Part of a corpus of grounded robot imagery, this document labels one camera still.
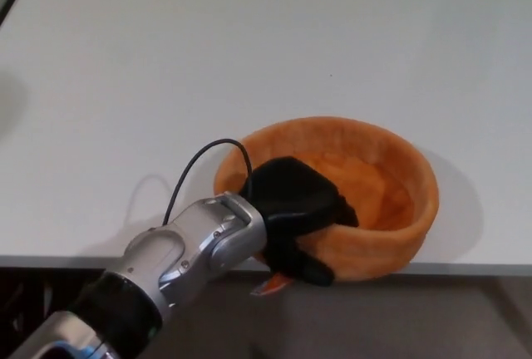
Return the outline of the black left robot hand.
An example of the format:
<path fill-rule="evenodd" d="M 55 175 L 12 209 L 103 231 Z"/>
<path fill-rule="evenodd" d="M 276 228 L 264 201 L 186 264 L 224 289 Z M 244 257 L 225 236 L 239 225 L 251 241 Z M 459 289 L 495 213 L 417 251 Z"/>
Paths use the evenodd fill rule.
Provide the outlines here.
<path fill-rule="evenodd" d="M 333 284 L 334 271 L 297 242 L 334 224 L 358 226 L 355 209 L 330 179 L 292 156 L 279 157 L 254 169 L 239 195 L 263 218 L 261 255 L 271 271 L 319 287 Z"/>

